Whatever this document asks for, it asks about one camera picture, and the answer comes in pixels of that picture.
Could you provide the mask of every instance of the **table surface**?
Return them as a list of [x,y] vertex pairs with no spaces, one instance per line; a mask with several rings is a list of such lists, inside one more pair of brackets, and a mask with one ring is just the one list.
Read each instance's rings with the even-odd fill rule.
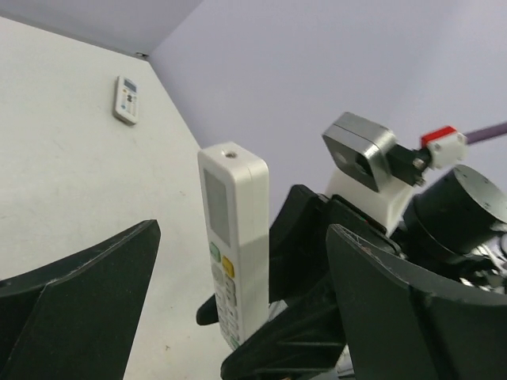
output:
[[[199,147],[151,66],[6,19],[0,34],[0,278],[157,219],[125,379],[218,380],[231,350],[195,322],[212,293]],[[134,127],[111,115],[119,74],[140,88]]]

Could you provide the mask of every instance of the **purple cable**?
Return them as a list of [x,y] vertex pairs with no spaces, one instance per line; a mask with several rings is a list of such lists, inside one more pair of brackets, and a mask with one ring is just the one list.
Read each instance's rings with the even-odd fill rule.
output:
[[481,143],[482,141],[494,139],[502,135],[507,135],[507,121],[505,121],[504,123],[494,125],[492,127],[478,129],[477,131],[472,131],[465,134],[465,136],[467,137],[468,145]]

